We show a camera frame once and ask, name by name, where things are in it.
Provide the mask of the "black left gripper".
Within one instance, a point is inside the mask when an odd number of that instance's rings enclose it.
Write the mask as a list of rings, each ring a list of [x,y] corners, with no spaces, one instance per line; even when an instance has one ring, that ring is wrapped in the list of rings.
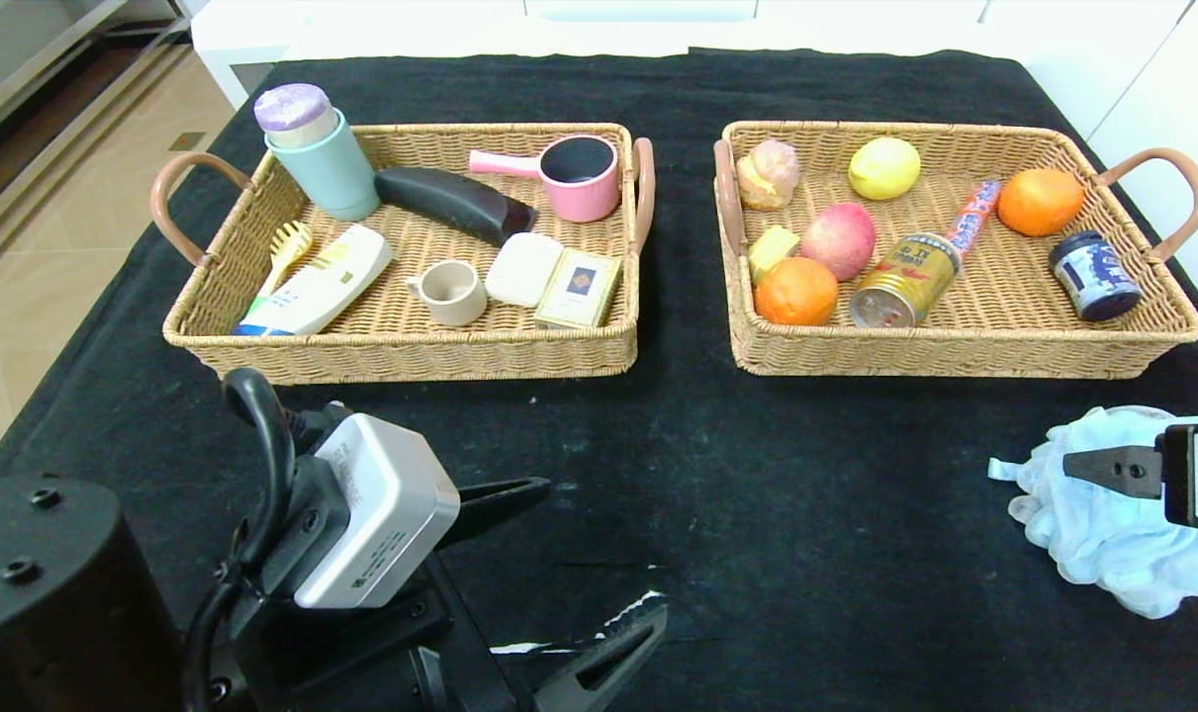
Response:
[[[460,487],[435,550],[472,541],[543,503],[552,482],[526,477]],[[530,695],[495,660],[449,573],[430,556],[389,604],[305,609],[246,602],[230,623],[232,711],[604,711],[657,653],[668,605],[649,601],[571,654]]]

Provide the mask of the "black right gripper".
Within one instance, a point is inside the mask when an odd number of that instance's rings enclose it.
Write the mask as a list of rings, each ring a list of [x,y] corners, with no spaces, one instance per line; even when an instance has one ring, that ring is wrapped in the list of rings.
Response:
[[[1155,446],[1067,452],[1061,466],[1070,478],[1123,496],[1162,499],[1167,521],[1198,530],[1198,424],[1169,426]]]

